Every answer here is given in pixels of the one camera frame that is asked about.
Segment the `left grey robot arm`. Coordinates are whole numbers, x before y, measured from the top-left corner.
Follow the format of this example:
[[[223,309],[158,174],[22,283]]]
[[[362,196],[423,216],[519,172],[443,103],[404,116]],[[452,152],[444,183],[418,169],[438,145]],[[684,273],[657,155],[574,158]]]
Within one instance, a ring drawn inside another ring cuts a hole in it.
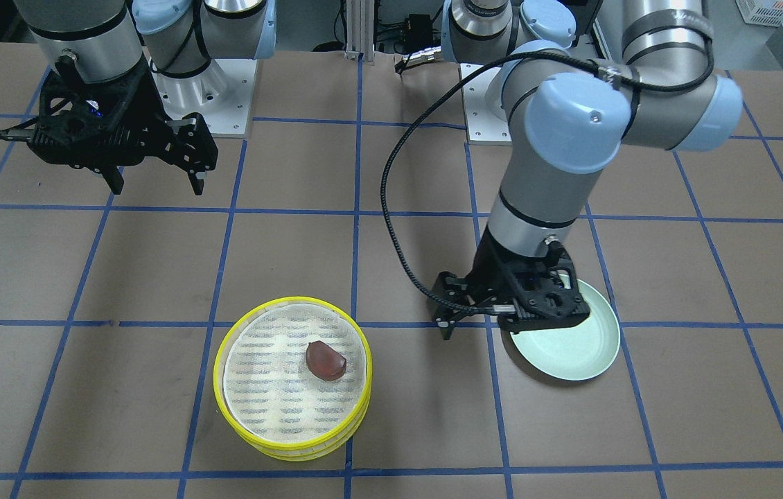
[[[563,241],[622,144],[708,151],[736,129],[737,84],[714,75],[705,1],[626,1],[622,60],[567,53],[572,13],[557,1],[446,1],[442,53],[499,66],[489,105],[512,152],[472,269],[442,272],[432,309],[442,337],[502,307],[506,332],[568,329],[601,318]]]

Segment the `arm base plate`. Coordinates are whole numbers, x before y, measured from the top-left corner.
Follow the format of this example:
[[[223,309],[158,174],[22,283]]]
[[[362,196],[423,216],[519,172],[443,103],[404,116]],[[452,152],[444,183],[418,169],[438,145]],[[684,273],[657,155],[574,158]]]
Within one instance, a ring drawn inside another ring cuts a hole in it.
[[[507,146],[511,135],[500,103],[500,69],[493,67],[475,77],[461,89],[468,142],[479,146]]]
[[[212,60],[199,75],[154,75],[164,111],[174,120],[191,113],[204,117],[216,138],[245,139],[249,132],[258,60]]]

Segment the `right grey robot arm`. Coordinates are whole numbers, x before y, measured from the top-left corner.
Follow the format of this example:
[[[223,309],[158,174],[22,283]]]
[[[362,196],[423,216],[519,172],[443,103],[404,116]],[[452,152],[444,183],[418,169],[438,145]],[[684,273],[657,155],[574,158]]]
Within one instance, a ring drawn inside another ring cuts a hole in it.
[[[112,193],[122,167],[154,157],[195,195],[218,163],[222,124],[240,116],[242,81],[223,61],[276,47],[274,1],[17,1],[50,65],[23,141],[48,164],[85,168]]]

